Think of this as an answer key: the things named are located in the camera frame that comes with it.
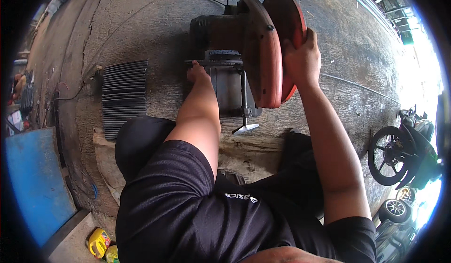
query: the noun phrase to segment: motorcycle wheel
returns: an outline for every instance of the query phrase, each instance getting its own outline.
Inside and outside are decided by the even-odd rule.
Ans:
[[[406,134],[396,127],[382,128],[373,136],[368,148],[368,166],[371,175],[378,183],[392,186],[401,181],[407,172],[407,166],[402,164],[402,168],[397,170],[395,165],[404,160],[400,153],[404,150],[411,152],[410,141]]]
[[[387,199],[379,208],[379,220],[390,220],[394,223],[403,223],[412,215],[412,208],[399,199]]]

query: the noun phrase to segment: person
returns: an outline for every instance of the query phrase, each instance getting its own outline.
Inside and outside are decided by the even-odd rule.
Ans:
[[[22,95],[22,89],[26,85],[26,83],[27,77],[25,75],[22,74],[14,75],[13,91],[11,96],[12,101],[20,99],[20,96]]]
[[[319,87],[317,35],[308,29],[297,50],[283,44],[311,137],[290,132],[277,174],[239,186],[217,173],[218,104],[196,61],[175,122],[141,116],[123,125],[115,149],[126,180],[116,222],[121,263],[375,262],[362,168]]]

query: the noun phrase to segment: workshop floor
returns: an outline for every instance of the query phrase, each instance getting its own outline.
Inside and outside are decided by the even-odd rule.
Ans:
[[[307,25],[318,33],[322,73],[399,100],[403,90],[400,79],[409,75],[403,66],[411,62],[403,57],[403,46],[398,40],[387,34],[355,0],[297,1]],[[221,6],[205,0],[69,0],[51,19],[44,20],[31,49],[28,68],[34,69],[36,76],[34,127],[51,125],[44,117],[54,90],[60,91],[60,97],[74,95],[82,71],[94,63],[107,66],[139,59],[149,59],[147,114],[175,119],[189,91],[183,63],[193,59],[189,49],[189,22],[201,14],[221,13]],[[320,83],[361,159],[374,214],[392,188],[372,179],[366,147],[372,134],[397,123],[400,106],[375,92],[337,79],[322,76]],[[51,111],[47,114],[49,118],[53,119]],[[247,135],[259,137],[260,141],[274,139],[277,143],[293,127],[308,133],[297,93],[279,109],[264,110],[262,116],[251,118],[251,122],[259,123],[260,127]],[[240,126],[241,119],[222,119],[221,123],[222,133],[227,137]],[[60,150],[67,166],[84,167],[98,187],[96,199],[76,189],[80,205],[93,210],[107,231],[114,233],[118,207],[97,170],[93,145],[93,127],[102,127],[100,100],[82,91],[77,100],[61,102],[59,125]],[[232,158],[237,151],[231,148],[223,147],[221,168],[239,167],[249,181],[273,173],[273,169],[265,170],[262,162],[253,163],[246,153]],[[258,152],[255,148],[249,150],[252,154]],[[271,159],[269,163],[278,163],[275,156]]]

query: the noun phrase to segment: power cord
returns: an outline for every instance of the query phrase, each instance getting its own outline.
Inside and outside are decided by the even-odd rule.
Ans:
[[[103,42],[103,44],[100,46],[100,48],[97,50],[97,52],[94,54],[93,58],[91,59],[91,61],[89,62],[89,64],[87,64],[87,66],[91,66],[93,64],[94,59],[96,58],[96,56],[100,55],[100,52],[102,51],[104,45],[108,42],[108,40],[110,40],[111,36],[113,36],[116,31],[122,27],[123,24],[125,24],[128,20],[130,20],[130,18],[132,18],[133,16],[135,16],[137,13],[141,12],[143,9],[145,9],[146,7],[150,6],[151,4],[153,4],[154,2],[157,2],[159,0],[153,0],[150,1],[149,3],[147,3],[147,5],[143,6],[142,8],[138,9],[138,11],[136,11],[135,13],[133,13],[132,15],[130,15],[130,17],[128,17],[127,19],[125,19],[105,40],[105,42]],[[226,4],[218,1],[218,0],[209,0],[212,2],[215,2],[217,4],[223,5],[223,6],[227,6]]]
[[[103,42],[102,46],[100,46],[99,50],[94,54],[93,59],[97,56],[98,52],[100,52],[100,51],[103,49],[103,46],[105,45],[105,43],[111,38],[111,36],[112,36],[119,28],[121,28],[121,26],[122,26],[123,24],[125,24],[125,23],[126,23],[130,18],[132,18],[135,14],[137,14],[138,12],[140,12],[141,10],[143,10],[144,8],[146,8],[147,6],[149,6],[150,4],[152,4],[152,3],[156,2],[156,1],[159,1],[159,0],[154,0],[154,1],[149,2],[147,5],[145,5],[145,6],[143,6],[142,8],[140,8],[137,12],[133,13],[129,18],[127,18],[124,22],[122,22],[122,23],[121,23],[121,24],[120,24],[120,25],[119,25],[119,26],[118,26],[118,27],[117,27],[117,28],[116,28],[116,29],[108,36],[108,38],[105,40],[105,42]],[[220,2],[220,1],[218,1],[218,0],[209,0],[209,1],[215,2],[215,3],[220,4],[220,5],[223,5],[223,6],[227,6],[226,4],[224,4],[224,3],[222,3],[222,2]],[[70,101],[70,100],[73,100],[74,98],[76,98],[76,97],[80,94],[80,92],[82,91],[84,85],[85,85],[85,82],[82,81],[82,85],[80,86],[80,89],[78,90],[78,92],[76,93],[75,96],[69,97],[69,98],[58,97],[58,98],[55,98],[53,101]]]

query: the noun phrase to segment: tire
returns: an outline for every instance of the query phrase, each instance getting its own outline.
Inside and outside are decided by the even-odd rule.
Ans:
[[[403,223],[409,220],[412,215],[412,208],[404,201],[398,199],[387,199],[379,208],[379,219],[381,222],[390,220],[394,223]]]
[[[396,199],[400,199],[400,200],[409,200],[409,201],[414,201],[415,200],[415,193],[416,190],[414,188],[411,188],[409,186],[404,186],[402,188],[400,188],[398,190],[398,192],[396,193]],[[406,199],[405,196],[403,196],[403,194],[408,194],[408,199]]]
[[[377,131],[377,133],[371,138],[369,147],[368,147],[368,167],[369,171],[371,172],[371,175],[373,178],[384,186],[392,186],[396,184],[397,182],[401,181],[401,179],[404,177],[405,173],[407,172],[407,166],[403,164],[403,167],[399,172],[396,173],[395,176],[387,177],[380,173],[378,166],[374,162],[374,151],[376,150],[377,142],[381,137],[387,136],[387,135],[395,135],[398,136],[401,139],[401,142],[403,145],[406,145],[407,147],[410,147],[410,141],[406,134],[404,134],[403,131],[399,130],[396,127],[388,126],[380,129]]]

